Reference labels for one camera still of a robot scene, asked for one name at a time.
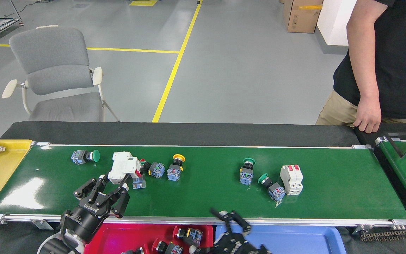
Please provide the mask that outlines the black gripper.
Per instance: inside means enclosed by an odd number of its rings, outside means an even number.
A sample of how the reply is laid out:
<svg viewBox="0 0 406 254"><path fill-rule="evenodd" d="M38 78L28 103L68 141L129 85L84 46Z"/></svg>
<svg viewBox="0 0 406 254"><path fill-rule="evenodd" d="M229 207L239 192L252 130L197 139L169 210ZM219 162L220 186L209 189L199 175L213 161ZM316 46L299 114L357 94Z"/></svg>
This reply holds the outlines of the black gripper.
<svg viewBox="0 0 406 254"><path fill-rule="evenodd" d="M216 209L210 209L211 214L214 217L224 222L226 233L223 233L214 242L213 247L199 247L190 237L183 236L182 240L185 244L189 245L190 254L270 254L269 251L263 244L258 248L253 246L249 241L247 241L244 236L247 236L251 232L251 225L243 219L236 211L231 212L220 211ZM232 232L232 227L230 222L234 221L242 227L242 233Z"/></svg>
<svg viewBox="0 0 406 254"><path fill-rule="evenodd" d="M102 226L103 221L113 214L122 218L130 196L127 183L119 185L109 194L104 190L108 183L108 175L92 178L74 192L79 205L71 213L63 215L61 229L77 235L82 242L89 243Z"/></svg>

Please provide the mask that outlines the person's right hand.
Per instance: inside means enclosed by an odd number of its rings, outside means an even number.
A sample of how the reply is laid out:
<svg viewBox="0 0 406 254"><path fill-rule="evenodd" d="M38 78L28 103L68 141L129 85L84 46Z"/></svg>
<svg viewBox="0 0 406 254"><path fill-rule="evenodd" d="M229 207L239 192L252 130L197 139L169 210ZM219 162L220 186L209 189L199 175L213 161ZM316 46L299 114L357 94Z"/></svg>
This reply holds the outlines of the person's right hand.
<svg viewBox="0 0 406 254"><path fill-rule="evenodd" d="M361 132L371 134L378 131L381 121L379 96L361 96L353 126L357 127Z"/></svg>

